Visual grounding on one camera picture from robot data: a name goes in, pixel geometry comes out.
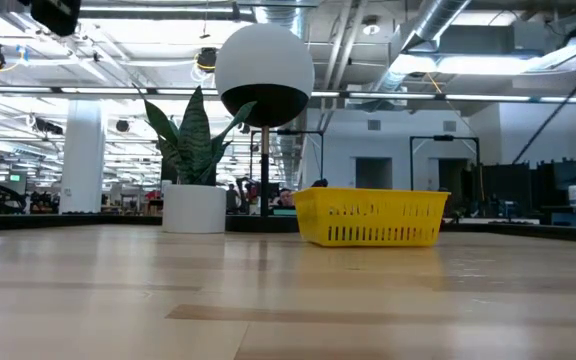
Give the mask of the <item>yellow plastic slotted bin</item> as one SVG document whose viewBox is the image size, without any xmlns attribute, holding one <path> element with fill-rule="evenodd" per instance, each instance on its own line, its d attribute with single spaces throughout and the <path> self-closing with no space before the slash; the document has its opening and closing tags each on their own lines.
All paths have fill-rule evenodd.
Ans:
<svg viewBox="0 0 576 360">
<path fill-rule="evenodd" d="M 312 187 L 293 194 L 303 240 L 322 247 L 431 247 L 447 192 Z"/>
</svg>

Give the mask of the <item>white plant pot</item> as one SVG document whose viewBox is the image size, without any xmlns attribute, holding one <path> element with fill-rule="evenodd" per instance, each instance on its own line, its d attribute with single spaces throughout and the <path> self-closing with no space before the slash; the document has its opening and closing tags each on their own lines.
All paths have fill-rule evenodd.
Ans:
<svg viewBox="0 0 576 360">
<path fill-rule="evenodd" d="M 224 233 L 226 200 L 226 191 L 219 187 L 167 185 L 163 193 L 163 231 L 179 234 Z"/>
</svg>

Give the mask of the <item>green snake plant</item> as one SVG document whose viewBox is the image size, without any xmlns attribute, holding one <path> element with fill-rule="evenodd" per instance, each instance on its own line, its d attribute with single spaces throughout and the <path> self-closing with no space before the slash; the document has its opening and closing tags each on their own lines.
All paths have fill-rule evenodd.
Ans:
<svg viewBox="0 0 576 360">
<path fill-rule="evenodd" d="M 163 161 L 175 169 L 177 183 L 215 186 L 217 165 L 231 144 L 230 141 L 226 141 L 226 136 L 233 128 L 248 120 L 257 102 L 244 104 L 226 128 L 213 137 L 201 86 L 198 86 L 190 96 L 179 125 L 176 125 L 158 106 L 147 100 L 140 90 L 138 94 L 145 107 L 147 123 L 157 134 Z"/>
</svg>

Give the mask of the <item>white globe lamp black stand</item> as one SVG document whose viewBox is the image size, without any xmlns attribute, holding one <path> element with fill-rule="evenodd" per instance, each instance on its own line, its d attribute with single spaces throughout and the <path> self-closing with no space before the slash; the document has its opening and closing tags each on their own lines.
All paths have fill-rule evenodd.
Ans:
<svg viewBox="0 0 576 360">
<path fill-rule="evenodd" d="M 315 70 L 304 41 L 285 27 L 257 23 L 234 32 L 217 53 L 215 86 L 220 100 L 236 115 L 253 103 L 245 123 L 261 130 L 259 210 L 269 215 L 270 130 L 307 107 Z"/>
</svg>

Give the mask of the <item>white pillar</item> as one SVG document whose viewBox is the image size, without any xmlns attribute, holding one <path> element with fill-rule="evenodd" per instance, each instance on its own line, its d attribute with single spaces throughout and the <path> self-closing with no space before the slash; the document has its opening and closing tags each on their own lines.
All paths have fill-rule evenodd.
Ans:
<svg viewBox="0 0 576 360">
<path fill-rule="evenodd" d="M 106 128 L 100 101 L 69 101 L 60 213 L 101 211 Z"/>
</svg>

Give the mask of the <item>black partition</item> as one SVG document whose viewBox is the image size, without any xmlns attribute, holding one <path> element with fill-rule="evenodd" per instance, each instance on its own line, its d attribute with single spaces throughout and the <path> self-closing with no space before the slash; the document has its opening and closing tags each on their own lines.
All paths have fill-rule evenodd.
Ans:
<svg viewBox="0 0 576 360">
<path fill-rule="evenodd" d="M 554 165 L 540 163 L 532 169 L 528 163 L 485 165 L 482 169 L 484 199 L 503 212 L 507 202 L 516 215 L 532 215 L 544 206 L 561 205 Z"/>
</svg>

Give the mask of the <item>black aluminium table frame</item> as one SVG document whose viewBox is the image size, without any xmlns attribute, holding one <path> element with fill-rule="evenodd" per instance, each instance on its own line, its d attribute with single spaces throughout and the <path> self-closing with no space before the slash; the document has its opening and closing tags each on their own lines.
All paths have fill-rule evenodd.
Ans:
<svg viewBox="0 0 576 360">
<path fill-rule="evenodd" d="M 159 226 L 160 217 L 124 216 L 107 214 L 41 214 L 0 215 L 0 230 L 39 229 L 89 225 L 144 225 Z M 243 233 L 297 233 L 299 226 L 294 216 L 228 215 L 225 229 Z M 488 224 L 442 224 L 441 232 L 491 233 L 500 235 L 556 239 L 576 242 L 576 227 L 529 225 L 522 223 L 492 222 Z"/>
</svg>

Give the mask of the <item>silver air duct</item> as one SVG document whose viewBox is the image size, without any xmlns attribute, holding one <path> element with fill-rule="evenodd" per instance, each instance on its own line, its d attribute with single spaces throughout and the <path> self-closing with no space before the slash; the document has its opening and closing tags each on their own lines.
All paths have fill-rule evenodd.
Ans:
<svg viewBox="0 0 576 360">
<path fill-rule="evenodd" d="M 440 37 L 472 0 L 423 0 L 417 16 L 397 26 L 389 43 L 390 64 L 372 84 L 375 92 L 395 92 L 413 69 L 406 68 L 407 52 L 428 45 L 437 50 Z"/>
</svg>

